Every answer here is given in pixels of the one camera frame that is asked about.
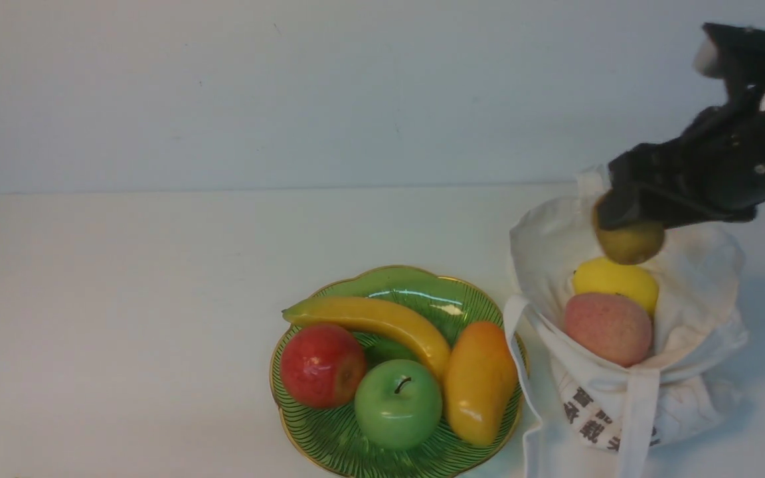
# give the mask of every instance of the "green plate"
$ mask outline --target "green plate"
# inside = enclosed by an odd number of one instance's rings
[[[503,327],[501,310],[479,288],[413,267],[370,270],[355,279],[327,285],[313,295],[376,297],[399,303],[431,321],[451,345],[465,326],[474,321],[491,321]],[[516,386],[504,412],[501,432],[489,447],[474,447],[462,441],[444,419],[420,447],[408,451],[377,447],[359,430],[352,403],[315,410],[298,404],[286,392],[279,375],[280,360],[285,345],[298,330],[300,327],[289,327],[276,345],[270,361],[270,390],[288,439],[303,456],[323,469],[355,478],[450,478],[491,459],[515,432],[523,403],[520,386]],[[355,336],[365,350],[385,340],[370,333]],[[529,372],[525,348],[521,339],[517,339]]]

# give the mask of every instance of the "lemon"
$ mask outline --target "lemon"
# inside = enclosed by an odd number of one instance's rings
[[[649,272],[639,266],[622,266],[605,257],[587,260],[571,278],[574,293],[617,293],[645,309],[649,317],[657,308],[659,285]]]

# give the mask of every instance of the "apple stem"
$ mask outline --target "apple stem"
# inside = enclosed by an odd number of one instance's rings
[[[409,382],[412,382],[412,377],[406,377],[404,378],[400,384],[397,386],[397,388],[394,389],[394,393],[400,393],[400,389],[403,388],[403,385],[408,384]]]

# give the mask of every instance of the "red apple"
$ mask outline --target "red apple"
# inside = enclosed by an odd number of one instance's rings
[[[353,334],[322,323],[304,327],[288,341],[280,377],[297,402],[336,408],[353,399],[365,367],[365,352]]]

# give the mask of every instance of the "green apple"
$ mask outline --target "green apple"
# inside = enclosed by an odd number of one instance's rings
[[[420,363],[389,360],[362,378],[353,405],[369,441],[389,450],[406,450],[433,435],[441,420],[441,388]]]

